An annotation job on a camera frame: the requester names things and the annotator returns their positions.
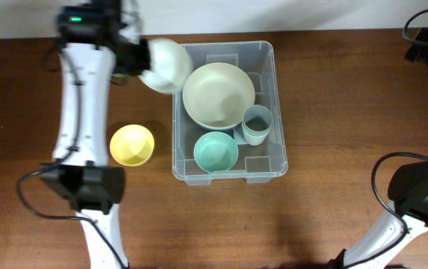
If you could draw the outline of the white small bowl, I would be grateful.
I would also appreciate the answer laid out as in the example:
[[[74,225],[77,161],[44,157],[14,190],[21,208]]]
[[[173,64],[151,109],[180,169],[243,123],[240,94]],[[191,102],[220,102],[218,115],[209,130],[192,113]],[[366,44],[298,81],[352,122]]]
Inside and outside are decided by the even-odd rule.
[[[162,94],[181,91],[193,72],[193,61],[185,48],[167,38],[149,40],[148,46],[150,69],[142,71],[138,78]]]

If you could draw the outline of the yellow small bowl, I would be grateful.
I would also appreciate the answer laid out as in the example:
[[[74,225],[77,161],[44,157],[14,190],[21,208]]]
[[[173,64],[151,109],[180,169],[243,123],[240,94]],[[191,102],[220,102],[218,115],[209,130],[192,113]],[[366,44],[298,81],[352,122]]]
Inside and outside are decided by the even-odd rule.
[[[110,153],[118,163],[139,167],[153,154],[155,139],[150,130],[141,125],[127,125],[118,129],[110,141]]]

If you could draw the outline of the mint green small bowl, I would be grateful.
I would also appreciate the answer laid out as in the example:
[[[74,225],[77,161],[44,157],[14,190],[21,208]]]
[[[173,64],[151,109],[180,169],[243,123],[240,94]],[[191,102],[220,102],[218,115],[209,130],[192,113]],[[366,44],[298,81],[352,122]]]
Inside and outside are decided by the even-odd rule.
[[[239,149],[234,139],[224,132],[208,132],[201,136],[193,148],[196,164],[207,173],[227,171],[238,160]]]

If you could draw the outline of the grey cup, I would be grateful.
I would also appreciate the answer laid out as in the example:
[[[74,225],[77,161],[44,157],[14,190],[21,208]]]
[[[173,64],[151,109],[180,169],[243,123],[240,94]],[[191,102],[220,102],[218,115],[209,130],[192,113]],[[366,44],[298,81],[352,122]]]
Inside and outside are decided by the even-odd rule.
[[[263,105],[253,105],[252,107],[248,108],[243,115],[242,125],[248,126],[253,124],[272,127],[272,112]]]

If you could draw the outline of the cream cup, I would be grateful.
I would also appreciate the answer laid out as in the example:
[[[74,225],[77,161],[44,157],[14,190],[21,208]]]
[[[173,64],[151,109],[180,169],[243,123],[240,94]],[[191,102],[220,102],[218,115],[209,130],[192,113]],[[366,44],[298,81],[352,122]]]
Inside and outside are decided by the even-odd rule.
[[[267,138],[266,135],[253,136],[250,134],[244,134],[244,140],[251,146],[258,146],[262,144],[266,138]]]

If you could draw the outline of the blue plate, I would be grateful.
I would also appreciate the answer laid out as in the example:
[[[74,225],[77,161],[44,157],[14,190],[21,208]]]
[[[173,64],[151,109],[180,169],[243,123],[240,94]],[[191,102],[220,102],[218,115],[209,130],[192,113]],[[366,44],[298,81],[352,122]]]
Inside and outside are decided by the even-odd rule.
[[[209,131],[214,131],[214,132],[227,132],[229,130],[232,130],[235,125],[233,126],[224,126],[224,127],[213,127],[213,126],[207,126],[205,124],[201,124],[201,123],[196,123],[198,126],[207,129]]]

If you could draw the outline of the mint green cup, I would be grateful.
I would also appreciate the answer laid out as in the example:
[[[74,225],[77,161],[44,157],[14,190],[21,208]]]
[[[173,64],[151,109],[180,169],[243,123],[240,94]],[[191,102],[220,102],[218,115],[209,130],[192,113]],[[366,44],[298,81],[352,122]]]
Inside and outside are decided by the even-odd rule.
[[[247,137],[248,139],[253,139],[253,138],[266,138],[266,136],[269,135],[272,127],[271,126],[263,126],[260,124],[253,124],[253,125],[248,125],[242,126],[243,129],[243,133],[244,133],[244,137]]]

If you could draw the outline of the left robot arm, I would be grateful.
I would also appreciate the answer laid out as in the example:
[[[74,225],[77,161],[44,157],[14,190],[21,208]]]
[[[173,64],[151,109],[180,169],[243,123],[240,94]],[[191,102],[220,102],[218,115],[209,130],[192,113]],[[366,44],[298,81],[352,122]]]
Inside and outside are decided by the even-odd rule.
[[[128,268],[119,209],[125,172],[108,164],[106,122],[113,76],[150,68],[136,1],[83,1],[56,18],[63,91],[52,164],[41,179],[81,223],[92,268]]]

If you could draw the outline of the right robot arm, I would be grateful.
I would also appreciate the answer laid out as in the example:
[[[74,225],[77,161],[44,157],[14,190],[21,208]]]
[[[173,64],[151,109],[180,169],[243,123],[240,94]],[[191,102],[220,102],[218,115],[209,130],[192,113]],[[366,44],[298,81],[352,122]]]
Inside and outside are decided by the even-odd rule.
[[[428,232],[428,156],[411,152],[388,153],[373,166],[393,157],[413,158],[399,167],[388,186],[388,200],[378,221],[354,246],[342,250],[328,268],[390,268],[391,260],[413,239]]]

